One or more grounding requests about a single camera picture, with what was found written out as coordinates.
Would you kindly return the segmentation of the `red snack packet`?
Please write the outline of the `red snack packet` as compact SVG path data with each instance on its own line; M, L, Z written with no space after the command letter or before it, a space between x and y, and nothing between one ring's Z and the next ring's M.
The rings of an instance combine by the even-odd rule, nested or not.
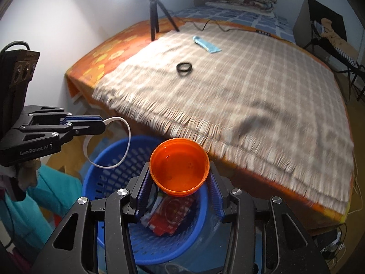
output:
M148 227L157 236L172 236L186 218L194 202L195 197L193 195L188 197L164 197L153 212Z

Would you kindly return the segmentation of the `white colourful snack wrapper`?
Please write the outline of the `white colourful snack wrapper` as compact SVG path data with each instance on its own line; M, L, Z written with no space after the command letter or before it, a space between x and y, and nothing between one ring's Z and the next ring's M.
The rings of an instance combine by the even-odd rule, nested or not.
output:
M207 51L210 54L219 53L222 51L221 48L218 48L214 44L207 42L206 40L204 40L203 38L201 38L199 36L196 36L196 35L193 36L192 40L195 44L199 45L201 48L203 48L205 51Z

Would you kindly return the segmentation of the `blue plastic laundry basket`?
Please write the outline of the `blue plastic laundry basket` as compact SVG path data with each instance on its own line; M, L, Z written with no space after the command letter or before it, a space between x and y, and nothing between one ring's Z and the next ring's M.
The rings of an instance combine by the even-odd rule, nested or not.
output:
M161 142L158 138L145 135L115 142L93 158L83 181L82 195L89 200L109 197L120 189L129 191L123 205L123 214L132 221L129 225L129 236L137 265L169 262L192 248L203 229L209 207L208 188L203 184L194 193L195 202L172 236L157 236L151 229L143 226L140 220L136 222L130 208L130 180L140 175L145 163Z

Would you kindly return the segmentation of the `teal cloth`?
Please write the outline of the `teal cloth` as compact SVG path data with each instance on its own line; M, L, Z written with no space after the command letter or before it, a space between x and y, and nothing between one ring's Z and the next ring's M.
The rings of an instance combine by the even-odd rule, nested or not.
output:
M48 166L41 166L37 175L37 185L26 190L23 201L15 202L1 192L1 221L15 248L29 262L35 261L55 229L41 209L62 218L82 191L78 178Z

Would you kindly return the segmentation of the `tan clothes on chair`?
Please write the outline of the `tan clothes on chair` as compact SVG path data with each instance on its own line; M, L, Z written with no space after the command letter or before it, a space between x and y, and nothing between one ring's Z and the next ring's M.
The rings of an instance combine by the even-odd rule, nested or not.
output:
M349 56L355 60L357 58L357 50L349 44L346 40L341 38L332 28L332 21L327 18L321 19L322 33L321 37L329 40L331 45L337 50L341 51L344 55Z

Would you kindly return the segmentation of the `black folding chair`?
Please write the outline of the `black folding chair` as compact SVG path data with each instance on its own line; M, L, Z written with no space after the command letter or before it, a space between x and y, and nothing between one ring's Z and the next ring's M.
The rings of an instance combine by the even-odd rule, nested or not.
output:
M343 16L317 0L304 0L293 27L296 44L329 63L332 57L345 66L348 89L355 86L356 79L364 79L364 65L357 62L357 50L347 42Z

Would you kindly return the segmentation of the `blue checked bed cover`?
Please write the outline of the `blue checked bed cover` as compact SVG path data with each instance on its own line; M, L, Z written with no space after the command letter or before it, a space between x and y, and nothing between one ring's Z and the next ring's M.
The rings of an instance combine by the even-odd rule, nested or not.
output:
M256 14L253 12L223 9L211 6L198 6L183 9L177 12L168 11L172 16L180 18L203 18L214 21L225 21L245 25L271 33L292 43L295 42L293 30L286 18L274 14L273 17Z

